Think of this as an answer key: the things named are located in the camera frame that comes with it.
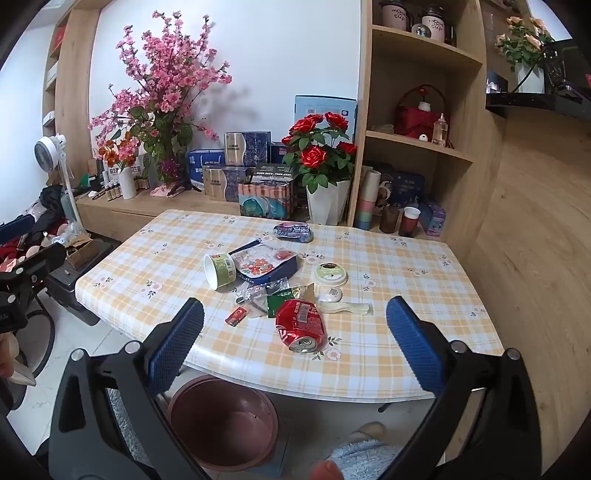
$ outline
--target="white electric fan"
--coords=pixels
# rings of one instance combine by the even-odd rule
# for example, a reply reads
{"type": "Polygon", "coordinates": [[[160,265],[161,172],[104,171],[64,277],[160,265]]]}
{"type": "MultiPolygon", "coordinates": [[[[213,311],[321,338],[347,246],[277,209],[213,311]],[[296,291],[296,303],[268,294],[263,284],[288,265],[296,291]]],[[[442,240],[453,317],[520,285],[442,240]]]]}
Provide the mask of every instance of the white electric fan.
{"type": "Polygon", "coordinates": [[[57,134],[55,137],[42,137],[35,144],[35,158],[45,173],[51,173],[56,167],[60,169],[61,177],[70,197],[72,209],[74,210],[74,215],[78,223],[82,225],[66,166],[66,137],[60,134],[57,134]]]}

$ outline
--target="small bottle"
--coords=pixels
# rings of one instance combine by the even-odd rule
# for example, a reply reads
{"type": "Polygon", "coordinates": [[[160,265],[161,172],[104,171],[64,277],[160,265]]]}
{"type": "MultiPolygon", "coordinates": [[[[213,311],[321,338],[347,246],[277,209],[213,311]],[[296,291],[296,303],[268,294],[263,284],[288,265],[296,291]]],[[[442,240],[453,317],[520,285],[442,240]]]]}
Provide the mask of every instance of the small bottle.
{"type": "Polygon", "coordinates": [[[447,145],[447,122],[441,114],[441,118],[433,125],[433,143],[445,147],[447,145]]]}

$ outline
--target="crushed can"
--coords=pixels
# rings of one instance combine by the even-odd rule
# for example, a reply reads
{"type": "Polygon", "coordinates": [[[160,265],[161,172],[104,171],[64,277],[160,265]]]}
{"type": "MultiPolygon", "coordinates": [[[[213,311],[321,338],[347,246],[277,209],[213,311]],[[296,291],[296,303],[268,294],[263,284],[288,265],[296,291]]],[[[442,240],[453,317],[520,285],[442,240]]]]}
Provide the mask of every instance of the crushed can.
{"type": "Polygon", "coordinates": [[[275,327],[283,343],[293,352],[315,352],[326,338],[322,318],[309,301],[286,300],[277,310],[275,327]]]}

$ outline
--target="white flower pot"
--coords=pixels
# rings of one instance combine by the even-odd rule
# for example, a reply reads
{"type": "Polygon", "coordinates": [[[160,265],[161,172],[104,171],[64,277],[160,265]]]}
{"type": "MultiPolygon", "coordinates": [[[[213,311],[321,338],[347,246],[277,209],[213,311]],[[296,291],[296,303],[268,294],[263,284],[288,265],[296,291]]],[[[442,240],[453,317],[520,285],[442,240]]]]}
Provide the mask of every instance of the white flower pot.
{"type": "Polygon", "coordinates": [[[329,183],[328,188],[319,186],[314,193],[308,189],[308,209],[310,221],[318,225],[338,225],[343,218],[345,203],[349,196],[350,180],[329,183]]]}
{"type": "Polygon", "coordinates": [[[134,174],[131,171],[131,167],[125,167],[119,173],[119,185],[121,186],[121,195],[123,195],[124,200],[132,199],[138,194],[135,189],[134,174]]]}
{"type": "MultiPolygon", "coordinates": [[[[530,70],[531,67],[524,63],[519,62],[515,65],[517,84],[521,83],[530,70]]],[[[534,67],[530,76],[527,77],[527,80],[523,82],[523,85],[521,85],[517,91],[519,93],[544,93],[544,70],[538,66],[534,67]]]]}

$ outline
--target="potted red roses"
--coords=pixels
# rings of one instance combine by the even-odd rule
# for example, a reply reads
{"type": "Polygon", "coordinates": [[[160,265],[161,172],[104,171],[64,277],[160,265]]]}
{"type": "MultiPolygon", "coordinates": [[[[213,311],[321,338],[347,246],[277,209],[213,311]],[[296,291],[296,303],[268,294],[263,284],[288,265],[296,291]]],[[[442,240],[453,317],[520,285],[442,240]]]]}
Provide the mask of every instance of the potted red roses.
{"type": "Polygon", "coordinates": [[[289,149],[283,162],[297,165],[314,223],[337,225],[343,216],[357,147],[344,141],[335,143],[340,137],[349,139],[348,127],[347,119],[337,113],[308,115],[282,140],[289,149]],[[325,119],[328,125],[319,126],[325,119]]]}

